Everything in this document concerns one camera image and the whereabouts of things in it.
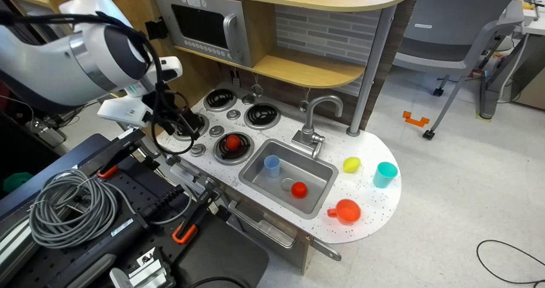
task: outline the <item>chair leg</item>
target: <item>chair leg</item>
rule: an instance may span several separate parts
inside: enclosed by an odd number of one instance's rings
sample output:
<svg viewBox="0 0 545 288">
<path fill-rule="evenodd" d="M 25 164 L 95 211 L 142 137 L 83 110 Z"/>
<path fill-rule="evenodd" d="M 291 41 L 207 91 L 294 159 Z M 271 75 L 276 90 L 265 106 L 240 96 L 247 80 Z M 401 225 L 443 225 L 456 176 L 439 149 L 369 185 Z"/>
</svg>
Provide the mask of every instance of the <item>chair leg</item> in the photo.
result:
<svg viewBox="0 0 545 288">
<path fill-rule="evenodd" d="M 448 81 L 448 78 L 450 77 L 450 75 L 445 75 L 445 78 L 443 79 L 443 81 L 441 82 L 441 85 L 439 85 L 439 88 L 436 88 L 434 91 L 433 91 L 433 94 L 434 96 L 442 96 L 442 93 L 444 92 L 444 90 L 442 89 L 445 84 L 446 84 L 446 81 Z"/>
<path fill-rule="evenodd" d="M 452 90 L 452 93 L 448 97 L 448 100 L 446 101 L 446 104 L 443 106 L 443 109 L 441 110 L 441 113 L 439 114 L 439 117 L 437 117 L 437 120 L 432 125 L 431 129 L 428 129 L 427 131 L 425 131 L 425 133 L 424 133 L 424 135 L 422 135 L 422 137 L 424 137 L 424 138 L 426 138 L 428 140 L 433 139 L 433 137 L 436 135 L 435 134 L 435 129 L 441 123 L 441 120 L 443 119 L 446 112 L 448 111 L 448 108 L 450 108 L 450 105 L 452 104 L 452 101 L 454 101 L 454 99 L 456 98 L 456 94 L 458 94 L 458 91 L 460 90 L 460 88 L 462 87 L 464 82 L 465 82 L 465 77 L 460 77 L 460 81 L 458 81 L 458 83 L 456 83 L 456 86 L 454 87 L 454 90 Z"/>
</svg>

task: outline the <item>blue cup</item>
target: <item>blue cup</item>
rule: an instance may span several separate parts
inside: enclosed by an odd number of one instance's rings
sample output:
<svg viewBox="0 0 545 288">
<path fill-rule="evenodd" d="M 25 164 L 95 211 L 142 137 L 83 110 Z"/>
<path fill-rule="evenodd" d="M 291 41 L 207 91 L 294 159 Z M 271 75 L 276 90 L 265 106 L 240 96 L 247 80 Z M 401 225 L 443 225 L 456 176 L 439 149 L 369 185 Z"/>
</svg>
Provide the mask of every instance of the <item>blue cup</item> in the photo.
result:
<svg viewBox="0 0 545 288">
<path fill-rule="evenodd" d="M 397 167 L 389 162 L 378 164 L 373 177 L 373 184 L 377 188 L 386 188 L 397 175 Z"/>
<path fill-rule="evenodd" d="M 269 177 L 275 178 L 280 175 L 280 158 L 276 155 L 269 155 L 264 160 L 265 170 Z"/>
</svg>

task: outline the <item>coiled gray cable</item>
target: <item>coiled gray cable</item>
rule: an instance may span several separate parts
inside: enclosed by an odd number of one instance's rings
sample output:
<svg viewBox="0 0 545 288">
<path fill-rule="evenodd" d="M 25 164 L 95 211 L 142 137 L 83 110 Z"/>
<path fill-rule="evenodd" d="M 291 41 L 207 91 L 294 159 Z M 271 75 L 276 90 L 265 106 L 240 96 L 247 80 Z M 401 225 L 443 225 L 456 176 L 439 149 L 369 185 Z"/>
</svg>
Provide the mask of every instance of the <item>coiled gray cable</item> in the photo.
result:
<svg viewBox="0 0 545 288">
<path fill-rule="evenodd" d="M 173 222 L 189 208 L 192 201 L 191 191 L 185 185 L 182 187 L 189 195 L 189 202 L 184 210 L 169 220 L 150 224 Z M 111 188 L 121 195 L 131 213 L 136 214 L 125 193 L 109 182 L 88 178 L 85 173 L 76 169 L 63 170 L 54 175 L 31 205 L 28 217 L 34 241 L 44 247 L 62 249 L 99 237 L 109 230 L 118 209 Z M 68 204 L 73 202 L 74 197 L 81 195 L 82 189 L 90 196 L 88 211 L 74 219 L 63 220 L 62 214 L 69 208 Z"/>
</svg>

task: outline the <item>pegboard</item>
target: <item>pegboard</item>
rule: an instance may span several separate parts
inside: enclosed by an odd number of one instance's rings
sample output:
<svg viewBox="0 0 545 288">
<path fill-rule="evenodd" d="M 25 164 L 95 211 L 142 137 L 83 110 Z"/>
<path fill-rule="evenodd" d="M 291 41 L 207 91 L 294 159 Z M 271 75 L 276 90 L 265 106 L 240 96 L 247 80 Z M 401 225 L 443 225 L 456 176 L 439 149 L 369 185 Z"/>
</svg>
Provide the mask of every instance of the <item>pegboard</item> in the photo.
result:
<svg viewBox="0 0 545 288">
<path fill-rule="evenodd" d="M 166 193 L 170 189 L 170 185 L 156 185 L 155 189 L 157 193 L 151 193 L 146 187 L 140 185 L 140 183 L 133 180 L 130 176 L 118 170 L 108 182 L 116 185 L 119 189 L 124 191 L 130 200 L 132 206 L 139 211 L 140 209 L 148 206 L 158 197 Z M 131 212 L 127 207 L 125 201 L 121 199 L 120 195 L 116 195 L 119 202 L 119 211 L 117 219 L 111 226 L 111 230 L 119 227 L 123 222 L 127 221 L 131 217 Z M 180 195 L 173 202 L 170 203 L 171 207 L 175 207 L 177 210 L 182 210 L 187 204 L 188 197 Z M 178 212 L 173 208 L 166 207 L 164 211 L 161 211 L 157 215 L 157 220 L 165 220 L 175 216 Z M 152 231 L 142 234 L 139 239 L 136 239 L 134 246 L 131 246 L 125 253 L 122 253 L 117 259 L 113 267 L 120 268 L 125 273 L 130 273 L 138 268 L 136 259 L 143 253 L 147 252 L 152 247 L 158 247 L 161 250 L 161 254 L 167 263 L 171 263 L 181 251 L 177 243 L 175 243 L 171 234 L 175 228 L 180 224 L 183 218 L 166 225 L 151 225 Z M 89 241 L 83 245 L 69 249 L 49 249 L 40 247 L 35 255 L 29 259 L 25 266 L 17 273 L 8 287 L 14 288 L 27 288 L 27 287 L 46 287 L 47 284 L 63 269 L 67 268 L 70 263 L 85 254 L 85 252 L 92 248 L 95 244 L 100 242 L 111 230 L 108 230 L 103 236 Z M 92 284 L 92 287 L 110 286 L 111 281 L 107 274 L 103 274 L 97 281 Z"/>
</svg>

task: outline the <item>yellow lemon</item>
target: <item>yellow lemon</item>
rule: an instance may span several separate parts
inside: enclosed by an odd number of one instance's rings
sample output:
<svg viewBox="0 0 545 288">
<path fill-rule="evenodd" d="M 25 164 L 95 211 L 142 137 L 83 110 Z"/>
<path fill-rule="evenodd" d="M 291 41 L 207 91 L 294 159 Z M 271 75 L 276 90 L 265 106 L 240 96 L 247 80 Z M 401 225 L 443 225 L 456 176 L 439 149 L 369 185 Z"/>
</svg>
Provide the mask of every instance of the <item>yellow lemon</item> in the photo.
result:
<svg viewBox="0 0 545 288">
<path fill-rule="evenodd" d="M 345 172 L 354 173 L 354 172 L 356 172 L 356 170 L 358 169 L 360 164 L 361 164 L 361 162 L 360 162 L 359 158 L 349 157 L 344 161 L 344 163 L 342 165 L 342 168 L 343 168 L 343 170 Z"/>
</svg>

